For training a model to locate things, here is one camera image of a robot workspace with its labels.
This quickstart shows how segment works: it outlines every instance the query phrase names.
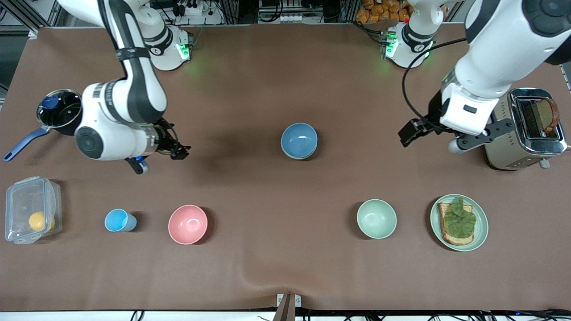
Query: blue lid knob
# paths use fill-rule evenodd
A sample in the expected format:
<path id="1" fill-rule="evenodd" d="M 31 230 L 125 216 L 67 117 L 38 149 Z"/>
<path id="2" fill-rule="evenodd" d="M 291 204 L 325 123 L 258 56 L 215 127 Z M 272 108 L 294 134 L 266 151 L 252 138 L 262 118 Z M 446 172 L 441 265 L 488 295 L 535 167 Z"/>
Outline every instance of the blue lid knob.
<path id="1" fill-rule="evenodd" d="M 42 107 L 45 109 L 54 109 L 58 107 L 59 98 L 56 95 L 44 97 L 42 100 Z"/>

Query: blue pot handle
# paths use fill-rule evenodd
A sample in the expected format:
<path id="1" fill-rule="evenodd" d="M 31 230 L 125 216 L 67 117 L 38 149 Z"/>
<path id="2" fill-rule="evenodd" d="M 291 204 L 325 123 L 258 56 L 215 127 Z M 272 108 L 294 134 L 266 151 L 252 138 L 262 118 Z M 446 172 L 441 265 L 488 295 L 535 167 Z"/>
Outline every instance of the blue pot handle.
<path id="1" fill-rule="evenodd" d="M 36 130 L 34 130 L 33 132 L 27 134 L 24 138 L 22 138 L 22 140 L 16 144 L 16 146 L 14 146 L 14 148 L 12 150 L 10 150 L 6 155 L 4 155 L 3 160 L 5 162 L 9 162 L 12 159 L 14 159 L 14 157 L 16 157 L 16 155 L 18 155 L 26 146 L 28 146 L 29 143 L 31 143 L 34 139 L 38 138 L 38 137 L 42 137 L 45 136 L 47 134 L 50 133 L 50 128 L 46 127 L 46 126 L 42 126 Z"/>

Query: sandwich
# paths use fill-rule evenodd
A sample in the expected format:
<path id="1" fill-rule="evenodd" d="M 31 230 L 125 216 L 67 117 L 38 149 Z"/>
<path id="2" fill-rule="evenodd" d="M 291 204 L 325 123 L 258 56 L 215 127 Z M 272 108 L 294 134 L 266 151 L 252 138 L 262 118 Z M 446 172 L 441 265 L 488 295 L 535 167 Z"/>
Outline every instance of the sandwich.
<path id="1" fill-rule="evenodd" d="M 453 245 L 468 245 L 474 241 L 476 216 L 472 205 L 465 205 L 462 197 L 452 204 L 438 203 L 440 228 L 446 242 Z"/>

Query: blue bowl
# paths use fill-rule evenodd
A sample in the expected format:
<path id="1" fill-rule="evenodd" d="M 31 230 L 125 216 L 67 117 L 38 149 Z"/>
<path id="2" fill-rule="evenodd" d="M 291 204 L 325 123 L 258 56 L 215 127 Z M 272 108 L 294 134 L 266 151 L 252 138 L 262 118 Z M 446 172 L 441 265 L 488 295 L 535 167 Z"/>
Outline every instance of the blue bowl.
<path id="1" fill-rule="evenodd" d="M 282 150 L 293 159 L 305 159 L 317 148 L 317 132 L 306 123 L 295 123 L 282 134 Z"/>

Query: stainless steel toaster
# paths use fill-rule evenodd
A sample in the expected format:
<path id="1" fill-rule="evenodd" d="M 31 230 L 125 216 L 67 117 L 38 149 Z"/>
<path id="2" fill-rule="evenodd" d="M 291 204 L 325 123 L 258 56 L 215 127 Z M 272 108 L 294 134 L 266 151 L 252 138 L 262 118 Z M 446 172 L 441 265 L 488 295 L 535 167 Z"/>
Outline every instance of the stainless steel toaster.
<path id="1" fill-rule="evenodd" d="M 511 118 L 515 129 L 493 142 L 486 144 L 490 164 L 500 170 L 520 170 L 539 163 L 549 168 L 548 159 L 567 150 L 565 132 L 559 124 L 546 134 L 533 111 L 533 105 L 551 95 L 537 88 L 517 88 L 500 99 L 492 113 L 494 120 Z"/>

